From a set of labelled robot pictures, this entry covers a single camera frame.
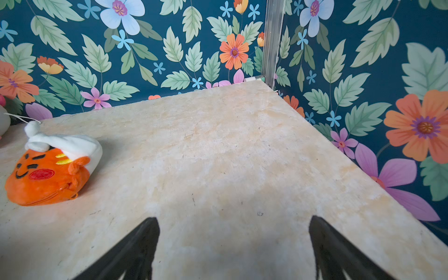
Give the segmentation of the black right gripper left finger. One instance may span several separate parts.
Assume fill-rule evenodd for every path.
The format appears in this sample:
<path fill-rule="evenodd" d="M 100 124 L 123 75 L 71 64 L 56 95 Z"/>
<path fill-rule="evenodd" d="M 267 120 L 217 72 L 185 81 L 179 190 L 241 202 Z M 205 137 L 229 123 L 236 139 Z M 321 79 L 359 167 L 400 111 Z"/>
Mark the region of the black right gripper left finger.
<path fill-rule="evenodd" d="M 151 280 L 160 236 L 156 218 L 147 218 L 76 280 Z"/>

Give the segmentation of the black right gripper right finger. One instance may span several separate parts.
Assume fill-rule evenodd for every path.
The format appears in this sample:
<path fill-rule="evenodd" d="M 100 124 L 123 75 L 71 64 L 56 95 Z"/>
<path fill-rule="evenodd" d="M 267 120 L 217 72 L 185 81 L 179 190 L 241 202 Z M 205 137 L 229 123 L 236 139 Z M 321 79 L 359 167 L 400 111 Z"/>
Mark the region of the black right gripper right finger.
<path fill-rule="evenodd" d="M 322 217 L 311 217 L 309 234 L 317 280 L 394 280 Z"/>

